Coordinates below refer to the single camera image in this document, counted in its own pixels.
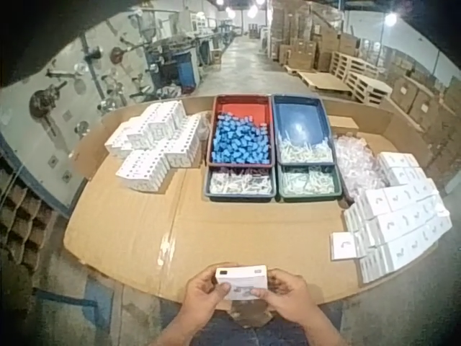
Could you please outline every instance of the green tray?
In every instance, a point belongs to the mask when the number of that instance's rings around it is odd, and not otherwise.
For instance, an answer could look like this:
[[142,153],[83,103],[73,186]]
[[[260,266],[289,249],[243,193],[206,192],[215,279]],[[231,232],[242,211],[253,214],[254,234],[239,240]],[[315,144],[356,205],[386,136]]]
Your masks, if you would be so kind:
[[291,194],[286,194],[284,193],[284,185],[282,181],[282,172],[288,170],[288,169],[299,169],[299,168],[306,168],[308,169],[309,166],[306,167],[289,167],[289,166],[283,166],[281,164],[277,165],[277,188],[279,192],[279,199],[282,200],[283,202],[321,202],[324,200],[337,200],[339,199],[342,194],[343,194],[343,189],[341,185],[341,180],[339,179],[339,173],[338,173],[338,167],[336,165],[334,166],[322,166],[324,169],[330,169],[331,173],[333,175],[333,181],[334,181],[334,192],[332,193],[326,193],[322,195],[291,195]]

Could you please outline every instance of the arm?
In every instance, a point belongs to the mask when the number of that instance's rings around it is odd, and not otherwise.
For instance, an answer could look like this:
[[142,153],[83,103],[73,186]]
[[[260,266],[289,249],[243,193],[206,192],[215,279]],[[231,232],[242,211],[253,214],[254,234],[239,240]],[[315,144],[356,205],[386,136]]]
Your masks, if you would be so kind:
[[191,324],[187,316],[181,316],[179,313],[151,346],[188,345],[198,331],[197,326]]
[[216,306],[231,289],[228,283],[217,286],[212,284],[211,279],[216,269],[231,266],[235,267],[236,264],[212,265],[189,280],[181,310],[151,346],[188,345],[194,335],[208,323]]
[[310,297],[304,279],[283,270],[269,271],[270,290],[254,289],[252,293],[264,299],[289,321],[298,323],[304,330],[309,345],[343,346],[345,341]]

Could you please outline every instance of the blue tray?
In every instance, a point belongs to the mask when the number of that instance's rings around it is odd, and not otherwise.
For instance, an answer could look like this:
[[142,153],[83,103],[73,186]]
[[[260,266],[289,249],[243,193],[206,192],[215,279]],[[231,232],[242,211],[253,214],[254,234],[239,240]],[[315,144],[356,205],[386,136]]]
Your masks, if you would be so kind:
[[203,184],[203,194],[213,202],[253,202],[253,203],[267,203],[272,200],[277,194],[277,183],[275,177],[275,166],[272,167],[270,177],[272,182],[272,192],[268,195],[227,195],[215,194],[210,192],[210,180],[212,170],[219,170],[219,167],[207,167],[205,172],[205,181]]
[[[286,94],[272,95],[272,114],[275,124],[277,159],[280,164],[288,166],[335,164],[336,155],[331,140],[330,122],[320,98]],[[319,144],[327,138],[333,152],[333,162],[283,162],[279,149],[279,135],[283,139],[289,137],[296,146]]]

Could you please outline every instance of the person's left hand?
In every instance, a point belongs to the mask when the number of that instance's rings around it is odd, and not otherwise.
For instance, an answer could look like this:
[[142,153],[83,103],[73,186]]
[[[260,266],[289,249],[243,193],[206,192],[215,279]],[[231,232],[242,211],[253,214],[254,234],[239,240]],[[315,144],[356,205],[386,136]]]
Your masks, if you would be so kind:
[[189,280],[184,303],[179,312],[184,323],[189,326],[192,324],[196,330],[208,323],[216,306],[231,289],[228,283],[213,285],[211,280],[215,276],[216,269],[237,266],[236,263],[229,262],[211,265]]

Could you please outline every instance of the stack of white boxes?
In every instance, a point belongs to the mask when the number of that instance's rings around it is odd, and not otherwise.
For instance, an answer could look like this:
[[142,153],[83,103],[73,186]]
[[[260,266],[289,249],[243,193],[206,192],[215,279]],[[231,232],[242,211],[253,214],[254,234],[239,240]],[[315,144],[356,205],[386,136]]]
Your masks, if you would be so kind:
[[187,168],[192,166],[200,145],[199,126],[200,116],[190,116],[177,138],[170,141],[166,149],[166,158],[172,167]]
[[157,192],[169,169],[169,163],[162,150],[134,150],[115,175],[130,189]]
[[156,192],[170,167],[191,167],[200,146],[200,115],[186,116],[181,101],[155,103],[120,124],[106,142],[124,159],[116,175],[134,190]]
[[107,151],[118,159],[124,160],[133,150],[127,137],[129,128],[129,122],[120,124],[105,143]]
[[364,283],[414,261],[452,227],[439,191],[413,155],[381,153],[378,158],[397,186],[364,191],[344,211]]

